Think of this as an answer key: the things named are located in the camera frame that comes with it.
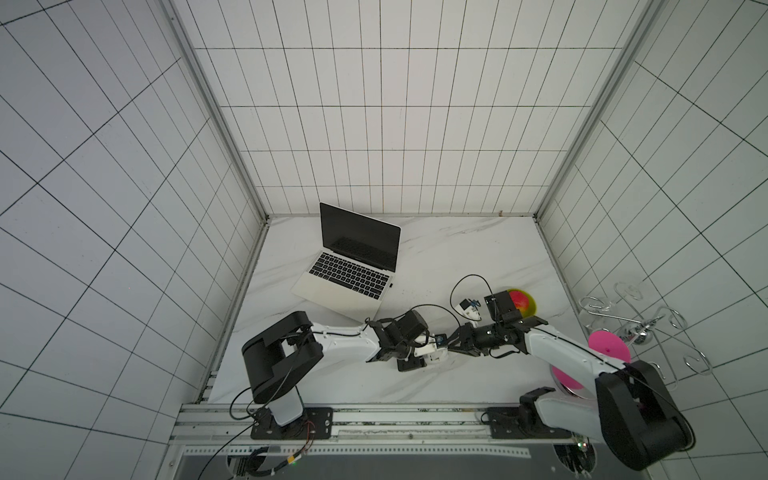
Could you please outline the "silver laptop black screen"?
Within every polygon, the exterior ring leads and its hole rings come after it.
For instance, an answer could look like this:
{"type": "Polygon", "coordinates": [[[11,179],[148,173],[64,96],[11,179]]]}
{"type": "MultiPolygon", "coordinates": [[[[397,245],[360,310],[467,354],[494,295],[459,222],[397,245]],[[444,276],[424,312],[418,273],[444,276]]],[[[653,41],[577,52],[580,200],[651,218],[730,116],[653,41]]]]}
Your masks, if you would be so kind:
{"type": "Polygon", "coordinates": [[[357,322],[373,320],[396,272],[402,229],[327,203],[319,210],[322,248],[291,292],[357,322]]]}

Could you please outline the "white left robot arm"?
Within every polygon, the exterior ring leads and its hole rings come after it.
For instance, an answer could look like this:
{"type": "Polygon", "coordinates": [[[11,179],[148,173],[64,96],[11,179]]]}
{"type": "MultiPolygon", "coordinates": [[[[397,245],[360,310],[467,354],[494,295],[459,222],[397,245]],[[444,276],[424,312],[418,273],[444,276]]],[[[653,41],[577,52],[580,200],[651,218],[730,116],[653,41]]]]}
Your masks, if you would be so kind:
{"type": "Polygon", "coordinates": [[[360,327],[313,323],[295,311],[248,340],[241,353],[253,403],[287,427],[306,418],[298,383],[326,357],[375,363],[408,362],[437,349],[426,321],[415,311],[360,327]]]}

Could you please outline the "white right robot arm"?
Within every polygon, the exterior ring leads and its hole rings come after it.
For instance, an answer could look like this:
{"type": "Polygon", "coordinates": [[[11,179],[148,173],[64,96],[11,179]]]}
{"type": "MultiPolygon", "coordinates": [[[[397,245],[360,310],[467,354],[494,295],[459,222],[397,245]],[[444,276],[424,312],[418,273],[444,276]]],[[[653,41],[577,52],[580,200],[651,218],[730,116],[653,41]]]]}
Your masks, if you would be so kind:
{"type": "Polygon", "coordinates": [[[490,410],[491,423],[525,438],[568,432],[596,440],[635,471],[695,447],[693,426],[649,363],[623,362],[579,344],[546,320],[523,316],[506,292],[487,296],[486,303],[491,324],[460,325],[449,337],[448,351],[479,357],[508,347],[512,354],[548,363],[589,394],[581,398],[539,387],[515,407],[490,410]]]}

